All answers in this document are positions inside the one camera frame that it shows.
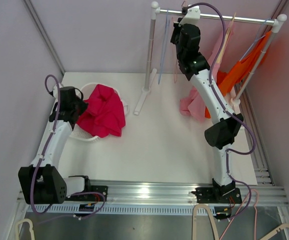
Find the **crimson red t shirt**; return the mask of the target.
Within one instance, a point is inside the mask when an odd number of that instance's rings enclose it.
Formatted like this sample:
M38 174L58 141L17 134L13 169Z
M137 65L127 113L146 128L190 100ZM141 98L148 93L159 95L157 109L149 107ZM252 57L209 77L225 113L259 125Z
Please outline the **crimson red t shirt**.
M97 84L84 102L88 104L87 109L76 123L82 130L100 138L122 136L126 118L120 97L113 88Z

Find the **pink wire hanger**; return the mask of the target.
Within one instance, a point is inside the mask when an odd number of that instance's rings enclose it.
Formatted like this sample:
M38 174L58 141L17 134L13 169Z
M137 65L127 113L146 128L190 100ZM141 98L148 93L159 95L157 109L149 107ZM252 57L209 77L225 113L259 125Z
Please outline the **pink wire hanger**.
M187 6L187 1L183 0L182 4L181 4L181 8ZM174 21L176 21L176 17L173 16L171 17L171 21L172 21L172 26L174 24ZM174 45L171 46L171 50L172 50L172 59L173 59L173 82L176 83L178 80L178 67L177 67L177 57L176 57L176 49L174 47Z

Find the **orange t shirt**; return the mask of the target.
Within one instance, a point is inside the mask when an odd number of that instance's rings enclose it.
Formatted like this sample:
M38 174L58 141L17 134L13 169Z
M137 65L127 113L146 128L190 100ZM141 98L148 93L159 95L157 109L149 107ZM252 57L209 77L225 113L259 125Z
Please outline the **orange t shirt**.
M220 65L218 63L215 64L212 76L224 97L231 92L235 84L241 82L251 72L271 34L272 32L268 31L265 35L256 39L242 56L242 59L228 73L220 71Z

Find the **light blue wire hanger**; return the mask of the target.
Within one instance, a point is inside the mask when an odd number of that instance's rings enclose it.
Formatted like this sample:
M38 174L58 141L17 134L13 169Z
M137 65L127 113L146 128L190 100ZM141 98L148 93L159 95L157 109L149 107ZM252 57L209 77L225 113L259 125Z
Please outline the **light blue wire hanger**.
M167 10L166 15L165 15L164 35L163 35L163 41L162 41L162 47L161 47L158 84L161 83L161 78L162 78L162 74L164 70L164 62L165 62L165 56L166 56L166 51L167 51L167 38L169 35L169 25L170 25L169 11Z

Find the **beige wooden hanger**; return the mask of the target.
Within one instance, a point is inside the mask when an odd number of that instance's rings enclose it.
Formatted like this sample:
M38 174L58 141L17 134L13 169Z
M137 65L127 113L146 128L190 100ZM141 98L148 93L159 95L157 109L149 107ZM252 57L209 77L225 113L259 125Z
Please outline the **beige wooden hanger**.
M236 14L234 14L231 22L229 23L227 29L226 29L226 33L225 33L225 38L224 38L224 43L223 43L223 46L221 47L221 51L220 51L220 54L218 55L217 59L216 59L216 63L218 65L221 64L222 62L222 59L223 59L223 55L225 53L225 50L226 50L226 47L227 47L227 44L228 44L228 41L229 41L229 38L230 38L230 35L231 35L231 31L232 31L232 27L233 27L233 24L234 24L234 20L235 20L235 17L236 17Z

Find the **white t shirt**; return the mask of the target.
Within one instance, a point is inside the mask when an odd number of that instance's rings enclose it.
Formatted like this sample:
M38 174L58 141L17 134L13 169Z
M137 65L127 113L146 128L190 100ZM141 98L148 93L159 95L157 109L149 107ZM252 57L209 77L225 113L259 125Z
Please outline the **white t shirt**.
M120 92L117 89L114 88L114 92L119 96L120 101L122 102L124 116L126 117L130 112L130 106L128 102L122 98L122 96L120 95Z

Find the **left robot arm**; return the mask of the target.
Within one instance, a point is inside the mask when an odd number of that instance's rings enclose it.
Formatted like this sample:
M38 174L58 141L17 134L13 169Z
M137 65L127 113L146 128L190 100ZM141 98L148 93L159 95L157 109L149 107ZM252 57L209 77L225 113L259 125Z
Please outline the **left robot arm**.
M79 116L87 109L83 95L76 95L76 88L60 88L60 102L56 102L49 116L50 135L42 144L42 151L29 166L21 167L18 179L27 204L62 204L73 194L86 189L87 176L63 178L58 166L64 146L74 130Z

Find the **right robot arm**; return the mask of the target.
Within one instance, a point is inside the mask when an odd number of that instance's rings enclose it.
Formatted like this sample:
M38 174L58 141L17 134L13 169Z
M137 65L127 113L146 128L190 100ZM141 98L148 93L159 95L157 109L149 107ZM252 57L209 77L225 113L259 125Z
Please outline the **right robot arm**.
M212 194L215 199L227 198L236 190L230 176L228 150L235 141L242 121L242 114L235 114L227 104L213 77L214 64L208 64L199 51L201 39L197 21L200 19L200 4L182 8L183 17L175 23L171 43L175 45L180 71L196 88L207 107L212 126L205 130L204 137L212 147L215 160L215 177L212 179Z

